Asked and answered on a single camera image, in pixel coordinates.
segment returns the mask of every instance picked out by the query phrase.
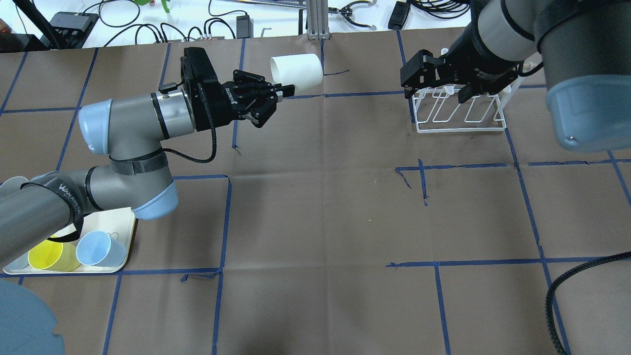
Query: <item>green object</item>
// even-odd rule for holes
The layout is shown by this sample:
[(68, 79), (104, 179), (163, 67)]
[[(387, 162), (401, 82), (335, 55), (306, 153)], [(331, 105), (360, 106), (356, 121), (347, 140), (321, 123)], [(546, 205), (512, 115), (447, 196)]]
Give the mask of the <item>green object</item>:
[[(134, 0), (134, 2), (140, 6), (143, 5), (147, 5), (148, 3), (150, 3), (152, 0)], [(168, 9), (167, 6), (167, 2), (169, 2), (171, 0), (162, 0), (162, 8), (164, 9), (164, 12), (166, 13), (170, 13), (171, 11)]]

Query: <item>light blue cup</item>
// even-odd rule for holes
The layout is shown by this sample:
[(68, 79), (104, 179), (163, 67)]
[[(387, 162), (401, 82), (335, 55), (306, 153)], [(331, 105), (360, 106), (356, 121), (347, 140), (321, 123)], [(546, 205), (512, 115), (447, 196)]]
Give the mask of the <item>light blue cup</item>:
[(88, 266), (119, 267), (125, 262), (125, 246), (103, 231), (84, 235), (77, 244), (77, 259)]

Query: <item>white cup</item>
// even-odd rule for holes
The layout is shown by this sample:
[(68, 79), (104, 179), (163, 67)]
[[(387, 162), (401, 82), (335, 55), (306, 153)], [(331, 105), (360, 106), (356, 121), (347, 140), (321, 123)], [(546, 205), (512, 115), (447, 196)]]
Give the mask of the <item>white cup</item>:
[(118, 267), (125, 262), (125, 246), (103, 231), (84, 235), (77, 244), (77, 259), (88, 266)]
[(322, 83), (322, 63), (315, 54), (294, 54), (272, 57), (269, 60), (272, 79), (283, 85), (295, 85), (296, 94)]

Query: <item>white table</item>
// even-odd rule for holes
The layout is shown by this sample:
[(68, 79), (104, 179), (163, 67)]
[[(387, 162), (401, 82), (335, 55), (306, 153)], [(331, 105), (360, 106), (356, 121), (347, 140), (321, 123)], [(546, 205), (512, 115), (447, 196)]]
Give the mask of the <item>white table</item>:
[[(350, 0), (329, 0), (329, 6), (342, 8), (348, 4)], [(96, 0), (35, 0), (35, 4), (39, 11), (47, 19), (51, 19), (53, 15), (59, 11), (77, 11), (80, 12), (89, 5), (98, 3)], [(394, 7), (395, 0), (378, 0), (377, 4), (371, 7), (355, 6), (353, 7), (355, 21), (368, 25), (375, 25), (378, 31), (388, 30), (387, 24), (390, 14)], [(141, 7), (139, 18), (134, 23), (152, 23), (159, 26), (161, 22), (167, 22), (181, 29), (185, 34), (193, 26), (201, 27), (205, 20), (210, 18), (208, 14), (207, 1), (186, 1), (171, 0), (168, 4), (170, 13), (166, 14), (162, 9), (160, 0), (154, 6), (146, 5)], [(278, 6), (264, 6), (252, 4), (231, 3), (221, 0), (213, 0), (211, 11), (213, 14), (225, 13), (231, 10), (242, 9), (254, 20), (254, 35), (260, 37), (263, 28), (265, 37), (281, 37), (298, 34), (298, 10), (281, 8)], [(92, 8), (90, 12), (97, 12), (97, 8)], [(105, 21), (111, 25), (121, 25), (131, 21), (137, 10), (131, 3), (125, 1), (115, 1), (108, 3), (103, 7), (101, 12)], [(223, 19), (234, 28), (236, 17), (240, 14), (223, 16)], [(12, 0), (0, 0), (0, 18), (2, 18), (16, 33), (24, 33), (24, 29), (16, 13), (15, 5)], [(41, 32), (37, 30), (30, 20), (22, 14), (28, 33), (33, 33), (38, 37)], [(469, 23), (469, 14), (465, 14), (454, 20), (439, 20), (431, 17), (419, 9), (412, 7), (410, 15), (404, 29), (412, 28), (445, 28), (445, 27), (463, 27)], [(359, 28), (347, 23), (341, 15), (329, 15), (329, 29), (331, 33), (335, 32), (366, 32), (367, 28)], [(105, 26), (99, 21), (92, 31), (90, 37), (86, 41), (84, 47), (101, 47), (121, 28), (111, 28)], [(213, 36), (225, 36), (230, 38), (228, 29), (221, 25), (213, 25)], [(175, 30), (165, 27), (168, 39), (181, 39)], [(122, 35), (118, 36), (110, 45), (128, 45), (134, 44), (134, 35), (136, 29), (132, 28)], [(142, 29), (138, 35), (139, 44), (147, 44), (154, 42), (153, 34), (146, 28)]]

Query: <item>plastic cup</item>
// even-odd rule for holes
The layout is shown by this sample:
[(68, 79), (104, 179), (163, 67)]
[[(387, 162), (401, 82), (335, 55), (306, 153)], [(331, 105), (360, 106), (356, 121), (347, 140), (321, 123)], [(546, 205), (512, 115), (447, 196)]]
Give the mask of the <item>plastic cup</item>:
[(39, 243), (28, 252), (28, 263), (38, 270), (63, 272), (72, 271), (80, 265), (74, 245), (49, 240)]
[(76, 257), (88, 266), (118, 267), (125, 262), (127, 249), (106, 232), (92, 231), (79, 240)]
[(322, 83), (322, 63), (315, 54), (294, 54), (269, 60), (276, 83), (296, 86), (295, 93), (304, 93)]

